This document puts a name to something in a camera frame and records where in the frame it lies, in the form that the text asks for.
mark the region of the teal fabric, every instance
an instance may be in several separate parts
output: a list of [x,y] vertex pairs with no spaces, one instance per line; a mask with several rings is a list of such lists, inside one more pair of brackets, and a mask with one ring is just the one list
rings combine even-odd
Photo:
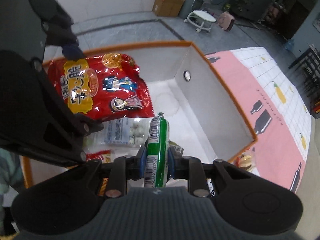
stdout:
[[0,235],[4,234],[3,195],[9,191],[9,186],[18,192],[23,188],[23,174],[19,156],[0,148]]

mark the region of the cardboard box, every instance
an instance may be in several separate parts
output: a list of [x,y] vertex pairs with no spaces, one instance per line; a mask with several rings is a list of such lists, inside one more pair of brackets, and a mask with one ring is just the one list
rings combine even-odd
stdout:
[[184,0],[155,0],[152,11],[157,16],[177,17]]

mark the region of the white stool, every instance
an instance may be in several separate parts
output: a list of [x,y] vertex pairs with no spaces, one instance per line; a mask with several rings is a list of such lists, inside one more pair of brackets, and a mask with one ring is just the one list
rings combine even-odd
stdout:
[[[202,24],[198,25],[196,23],[194,23],[193,21],[190,20],[190,17],[192,16],[196,16],[199,19],[202,19]],[[194,26],[196,26],[196,32],[199,33],[201,30],[206,30],[206,31],[210,31],[211,30],[211,24],[216,22],[217,20],[209,13],[205,12],[205,11],[199,11],[199,10],[194,10],[193,12],[189,13],[188,17],[184,20],[185,23],[189,22],[191,24],[193,24]],[[210,28],[204,28],[204,22],[208,22],[210,23]]]

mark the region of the pink bag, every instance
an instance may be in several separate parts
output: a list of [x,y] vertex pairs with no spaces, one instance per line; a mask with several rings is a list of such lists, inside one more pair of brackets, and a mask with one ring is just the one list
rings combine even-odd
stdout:
[[228,12],[220,14],[218,18],[218,25],[225,31],[230,31],[234,22],[235,18]]

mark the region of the pineapple print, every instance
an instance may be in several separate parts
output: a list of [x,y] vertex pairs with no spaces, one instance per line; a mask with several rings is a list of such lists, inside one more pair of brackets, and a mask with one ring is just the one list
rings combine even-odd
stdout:
[[301,143],[302,143],[302,147],[305,150],[307,145],[306,145],[306,140],[304,138],[304,136],[302,134],[300,134],[300,138],[301,138]]
[[277,93],[279,99],[281,100],[281,102],[282,102],[283,104],[285,104],[285,103],[287,102],[287,99],[285,98],[284,94],[282,93],[280,87],[278,87],[278,85],[277,85],[274,81],[273,81],[273,83],[274,83],[273,86],[274,86],[275,89],[276,89],[276,93]]

